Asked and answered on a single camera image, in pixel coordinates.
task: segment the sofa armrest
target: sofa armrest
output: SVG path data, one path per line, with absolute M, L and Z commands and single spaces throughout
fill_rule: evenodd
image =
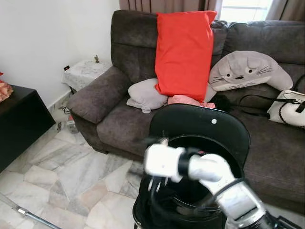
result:
M 79 117 L 97 124 L 125 97 L 131 84 L 127 75 L 112 66 L 74 94 L 67 107 Z

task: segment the white lace tablecloth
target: white lace tablecloth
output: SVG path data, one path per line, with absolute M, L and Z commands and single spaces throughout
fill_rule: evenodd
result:
M 81 61 L 64 71 L 61 82 L 79 91 L 112 66 L 111 62 Z

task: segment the white wall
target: white wall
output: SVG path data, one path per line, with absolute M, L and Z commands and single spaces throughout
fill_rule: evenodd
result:
M 0 72 L 34 88 L 46 106 L 65 95 L 66 65 L 110 59 L 110 25 L 119 0 L 0 0 Z

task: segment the window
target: window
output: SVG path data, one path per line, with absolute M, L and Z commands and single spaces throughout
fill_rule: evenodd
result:
M 223 0 L 220 20 L 263 21 L 273 0 Z

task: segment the marble floor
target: marble floor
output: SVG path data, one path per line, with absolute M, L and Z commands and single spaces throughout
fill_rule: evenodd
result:
M 51 128 L 0 173 L 0 192 L 62 229 L 132 229 L 143 168 L 94 151 L 80 133 Z M 267 206 L 298 225 L 305 218 Z M 0 202 L 0 229 L 48 229 Z

